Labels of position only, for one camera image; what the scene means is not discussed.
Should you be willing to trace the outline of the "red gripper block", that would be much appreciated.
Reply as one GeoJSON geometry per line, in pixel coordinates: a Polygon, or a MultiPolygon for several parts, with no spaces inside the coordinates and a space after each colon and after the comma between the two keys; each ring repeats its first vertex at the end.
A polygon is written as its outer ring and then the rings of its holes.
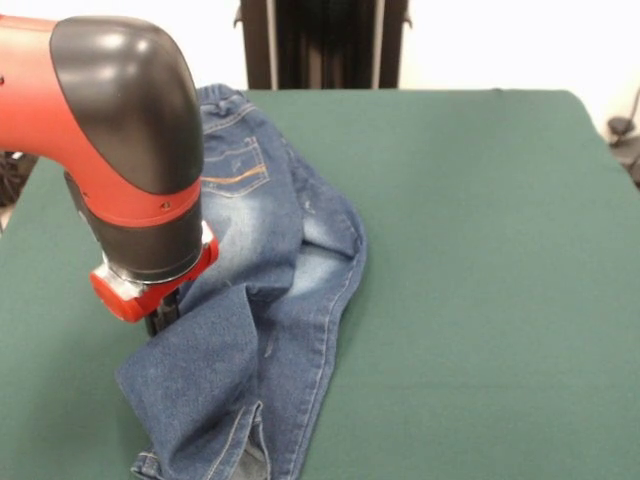
{"type": "Polygon", "coordinates": [[[218,258],[218,242],[213,231],[206,222],[202,222],[201,227],[201,253],[185,273],[170,276],[164,282],[127,279],[103,256],[102,264],[89,274],[96,295],[122,321],[135,323],[145,317],[148,335],[156,336],[180,317],[178,288],[195,281],[218,258]],[[160,314],[153,312],[159,307],[160,314]]]}

